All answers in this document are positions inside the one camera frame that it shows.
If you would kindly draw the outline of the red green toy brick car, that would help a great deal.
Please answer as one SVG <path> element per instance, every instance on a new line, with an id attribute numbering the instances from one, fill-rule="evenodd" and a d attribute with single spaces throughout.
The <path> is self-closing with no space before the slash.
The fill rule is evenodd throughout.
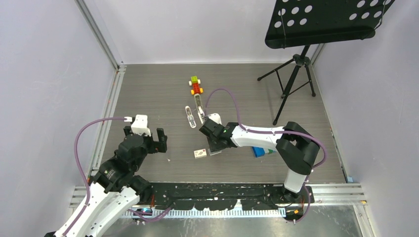
<path id="1" fill-rule="evenodd" d="M 203 89 L 200 87 L 201 80 L 198 79 L 197 76 L 192 76 L 188 82 L 189 82 L 189 86 L 192 88 L 191 95 L 203 93 Z"/>

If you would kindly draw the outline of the black music stand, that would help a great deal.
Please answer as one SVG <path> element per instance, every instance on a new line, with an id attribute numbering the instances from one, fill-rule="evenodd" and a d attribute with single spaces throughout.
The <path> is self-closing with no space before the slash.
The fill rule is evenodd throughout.
<path id="1" fill-rule="evenodd" d="M 287 100 L 297 73 L 308 68 L 311 45 L 372 38 L 381 26 L 392 0 L 278 0 L 270 19 L 265 44 L 271 49 L 303 46 L 287 61 L 296 66 L 282 98 Z"/>

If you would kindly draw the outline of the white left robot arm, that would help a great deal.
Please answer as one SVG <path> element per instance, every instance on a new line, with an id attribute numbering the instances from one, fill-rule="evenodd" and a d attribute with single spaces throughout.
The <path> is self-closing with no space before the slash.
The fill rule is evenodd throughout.
<path id="1" fill-rule="evenodd" d="M 47 237 L 100 237 L 133 205 L 151 200 L 151 183 L 135 173 L 148 154 L 167 151 L 168 137 L 163 128 L 157 128 L 157 141 L 128 126 L 124 132 L 113 157 L 100 165 L 89 182 L 82 203 L 59 230 L 46 233 Z"/>

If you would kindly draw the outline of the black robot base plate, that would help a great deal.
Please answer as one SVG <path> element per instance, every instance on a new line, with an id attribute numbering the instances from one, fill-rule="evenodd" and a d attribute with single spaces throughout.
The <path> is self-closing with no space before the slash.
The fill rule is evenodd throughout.
<path id="1" fill-rule="evenodd" d="M 150 183 L 139 175 L 128 185 L 140 196 L 139 205 L 157 210 L 210 211 L 276 210 L 290 204 L 301 206 L 314 202 L 312 189 L 306 186 L 297 194 L 287 191 L 282 184 L 257 183 Z"/>

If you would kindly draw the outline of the blue green white brick block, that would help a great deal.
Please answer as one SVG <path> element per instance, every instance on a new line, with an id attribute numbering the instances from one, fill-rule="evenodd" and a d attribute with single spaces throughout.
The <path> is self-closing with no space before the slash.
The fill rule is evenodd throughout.
<path id="1" fill-rule="evenodd" d="M 252 147 L 251 149 L 255 158 L 260 158 L 264 155 L 269 155 L 276 152 L 275 150 L 261 147 Z"/>

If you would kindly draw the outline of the white staple box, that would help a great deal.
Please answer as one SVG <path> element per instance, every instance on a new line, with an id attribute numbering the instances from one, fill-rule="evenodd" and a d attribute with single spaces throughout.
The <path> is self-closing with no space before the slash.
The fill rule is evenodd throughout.
<path id="1" fill-rule="evenodd" d="M 204 158 L 207 156 L 207 150 L 206 149 L 199 149 L 194 151 L 194 158 Z"/>

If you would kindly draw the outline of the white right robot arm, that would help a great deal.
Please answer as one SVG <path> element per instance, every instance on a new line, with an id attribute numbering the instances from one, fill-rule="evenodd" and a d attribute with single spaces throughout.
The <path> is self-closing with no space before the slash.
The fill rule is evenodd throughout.
<path id="1" fill-rule="evenodd" d="M 285 126 L 266 128 L 246 126 L 238 122 L 229 122 L 224 126 L 208 118 L 199 131 L 221 150 L 260 147 L 279 153 L 288 167 L 282 196 L 291 203 L 301 197 L 301 189 L 312 173 L 322 148 L 319 140 L 292 121 Z"/>

